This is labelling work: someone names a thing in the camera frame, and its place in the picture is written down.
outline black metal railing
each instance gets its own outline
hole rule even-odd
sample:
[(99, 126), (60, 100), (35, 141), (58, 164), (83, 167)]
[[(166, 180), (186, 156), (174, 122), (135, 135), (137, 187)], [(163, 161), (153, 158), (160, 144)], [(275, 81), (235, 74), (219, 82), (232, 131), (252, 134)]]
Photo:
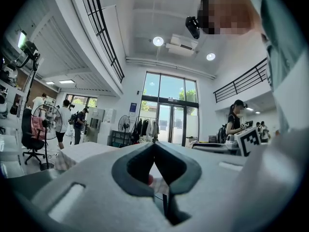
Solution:
[(114, 47), (110, 39), (110, 35), (108, 34), (100, 0), (83, 0), (83, 1), (93, 30), (96, 33), (97, 39), (100, 42), (100, 45), (110, 65), (112, 66), (114, 72), (116, 73), (121, 83), (125, 75), (119, 64), (118, 58), (116, 56)]
[(237, 95), (266, 80), (266, 65), (267, 59), (265, 58), (234, 81), (215, 91), (216, 102), (218, 103)]

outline round ceiling light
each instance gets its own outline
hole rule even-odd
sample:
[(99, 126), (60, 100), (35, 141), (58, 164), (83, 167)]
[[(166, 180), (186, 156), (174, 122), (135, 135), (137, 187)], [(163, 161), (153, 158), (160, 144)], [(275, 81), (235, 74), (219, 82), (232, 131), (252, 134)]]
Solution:
[(157, 37), (154, 37), (153, 43), (156, 46), (161, 46), (163, 45), (164, 40), (160, 36), (157, 36)]
[(212, 61), (216, 58), (216, 55), (214, 53), (209, 53), (206, 58), (208, 61)]

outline brick wall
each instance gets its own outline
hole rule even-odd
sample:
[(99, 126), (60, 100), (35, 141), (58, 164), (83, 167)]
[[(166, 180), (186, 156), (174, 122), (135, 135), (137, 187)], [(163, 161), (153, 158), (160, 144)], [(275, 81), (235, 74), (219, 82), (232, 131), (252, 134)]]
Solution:
[[(24, 88), (25, 82), (27, 80), (28, 76), (23, 73), (21, 70), (18, 70), (18, 76), (17, 76), (17, 85), (21, 87), (22, 89)], [(33, 100), (41, 96), (43, 93), (45, 93), (47, 96), (52, 97), (54, 99), (57, 98), (57, 92), (53, 91), (52, 89), (44, 86), (43, 84), (39, 83), (36, 80), (33, 80), (32, 87), (31, 87), (31, 92), (28, 98), (27, 106), (33, 107)]]

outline electric fan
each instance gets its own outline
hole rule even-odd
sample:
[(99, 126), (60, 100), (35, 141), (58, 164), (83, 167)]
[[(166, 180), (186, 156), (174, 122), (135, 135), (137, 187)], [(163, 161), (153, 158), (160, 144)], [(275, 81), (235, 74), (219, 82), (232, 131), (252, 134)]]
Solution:
[(124, 141), (122, 143), (123, 147), (125, 146), (125, 138), (126, 138), (126, 132), (130, 130), (130, 119), (127, 115), (123, 115), (118, 123), (118, 130), (120, 132), (124, 132)]
[(62, 118), (59, 110), (50, 104), (43, 104), (35, 110), (34, 114), (39, 114), (40, 116), (32, 116), (32, 128), (35, 130), (35, 138), (44, 140), (45, 142), (45, 159), (46, 163), (40, 165), (40, 170), (46, 170), (53, 168), (52, 163), (48, 163), (47, 160), (47, 140), (52, 140), (56, 138), (56, 130), (61, 131), (62, 128)]

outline fan base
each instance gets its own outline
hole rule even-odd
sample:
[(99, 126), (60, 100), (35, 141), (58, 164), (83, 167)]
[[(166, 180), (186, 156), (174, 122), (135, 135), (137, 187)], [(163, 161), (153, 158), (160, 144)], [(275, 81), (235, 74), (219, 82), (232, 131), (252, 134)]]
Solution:
[(47, 163), (42, 163), (40, 165), (40, 170), (44, 171), (44, 170), (47, 170), (47, 169), (54, 168), (54, 164), (52, 164), (52, 163), (48, 163), (48, 166), (49, 166), (49, 168), (47, 167)]

